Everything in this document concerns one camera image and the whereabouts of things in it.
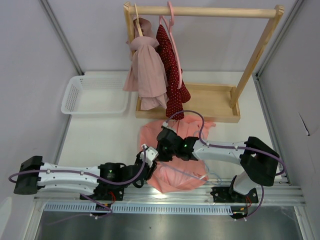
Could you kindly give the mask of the salmon pink skirt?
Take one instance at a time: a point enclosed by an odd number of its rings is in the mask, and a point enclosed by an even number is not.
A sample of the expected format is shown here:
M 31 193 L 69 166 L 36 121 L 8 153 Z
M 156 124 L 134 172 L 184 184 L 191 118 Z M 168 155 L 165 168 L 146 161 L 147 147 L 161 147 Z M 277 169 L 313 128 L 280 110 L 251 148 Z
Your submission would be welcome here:
M 163 120 L 156 120 L 142 126 L 139 131 L 139 144 L 156 148 L 156 138 L 162 130 L 163 123 Z M 168 127 L 183 139 L 198 137 L 201 126 L 202 119 L 198 115 L 186 115 L 181 120 L 170 120 L 168 123 Z M 172 161 L 157 163 L 147 183 L 164 194 L 191 191 L 204 185 L 208 180 L 208 171 L 204 161 L 184 161 L 174 156 Z

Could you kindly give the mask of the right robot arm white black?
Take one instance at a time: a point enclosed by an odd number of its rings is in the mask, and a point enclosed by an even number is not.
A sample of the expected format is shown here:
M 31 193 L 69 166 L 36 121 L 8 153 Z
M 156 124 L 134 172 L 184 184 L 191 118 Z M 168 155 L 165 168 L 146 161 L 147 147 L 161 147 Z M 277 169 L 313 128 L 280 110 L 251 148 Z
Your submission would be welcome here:
M 177 157 L 184 161 L 221 161 L 243 168 L 234 177 L 228 196 L 239 202 L 258 186 L 272 187 L 277 175 L 279 154 L 257 137 L 250 136 L 240 143 L 214 142 L 195 136 L 182 138 L 172 129 L 163 127 L 157 135 L 156 150 L 161 162 Z

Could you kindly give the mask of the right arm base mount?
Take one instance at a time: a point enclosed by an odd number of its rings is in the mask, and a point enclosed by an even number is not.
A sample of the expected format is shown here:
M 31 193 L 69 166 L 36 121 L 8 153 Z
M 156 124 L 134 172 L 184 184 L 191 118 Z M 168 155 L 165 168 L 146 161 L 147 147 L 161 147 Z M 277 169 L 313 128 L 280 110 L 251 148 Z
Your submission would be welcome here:
M 212 187 L 210 195 L 214 203 L 249 203 L 257 204 L 259 202 L 257 189 L 253 188 L 248 194 L 243 195 L 233 191 L 230 187 L 215 186 Z

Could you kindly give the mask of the light blue wire hanger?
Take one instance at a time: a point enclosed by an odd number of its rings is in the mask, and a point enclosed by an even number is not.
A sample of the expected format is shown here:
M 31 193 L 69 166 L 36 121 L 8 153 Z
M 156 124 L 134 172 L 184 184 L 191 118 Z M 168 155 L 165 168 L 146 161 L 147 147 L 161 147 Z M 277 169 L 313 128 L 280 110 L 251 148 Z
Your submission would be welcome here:
M 192 190 L 209 181 L 212 176 L 216 177 L 218 184 L 222 183 L 221 177 L 210 171 L 203 159 L 198 159 L 193 154 L 196 149 L 195 143 L 204 139 L 207 134 L 195 131 L 192 136 L 181 137 L 184 142 L 179 153 L 173 156 L 171 161 L 159 161 L 156 174 L 164 184 L 178 190 Z

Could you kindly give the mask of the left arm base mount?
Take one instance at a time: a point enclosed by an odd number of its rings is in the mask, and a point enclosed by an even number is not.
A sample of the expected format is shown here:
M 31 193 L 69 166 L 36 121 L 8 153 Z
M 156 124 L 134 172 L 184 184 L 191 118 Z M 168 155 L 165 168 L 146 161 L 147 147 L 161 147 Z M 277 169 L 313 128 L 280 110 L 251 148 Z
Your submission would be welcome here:
M 93 194 L 87 196 L 95 201 L 122 201 L 124 198 L 125 187 L 122 185 L 107 186 L 100 184 Z

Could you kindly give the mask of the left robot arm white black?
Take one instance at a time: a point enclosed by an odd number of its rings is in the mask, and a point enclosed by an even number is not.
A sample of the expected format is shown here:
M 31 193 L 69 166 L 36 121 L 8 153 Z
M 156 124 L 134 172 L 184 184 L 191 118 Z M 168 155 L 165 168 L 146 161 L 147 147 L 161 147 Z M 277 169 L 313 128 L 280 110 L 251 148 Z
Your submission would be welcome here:
M 67 167 L 43 162 L 33 156 L 20 165 L 18 173 L 9 177 L 16 195 L 35 195 L 38 192 L 66 192 L 103 200 L 112 192 L 117 194 L 129 185 L 141 188 L 157 164 L 158 154 L 139 152 L 133 165 L 108 162 L 92 167 Z

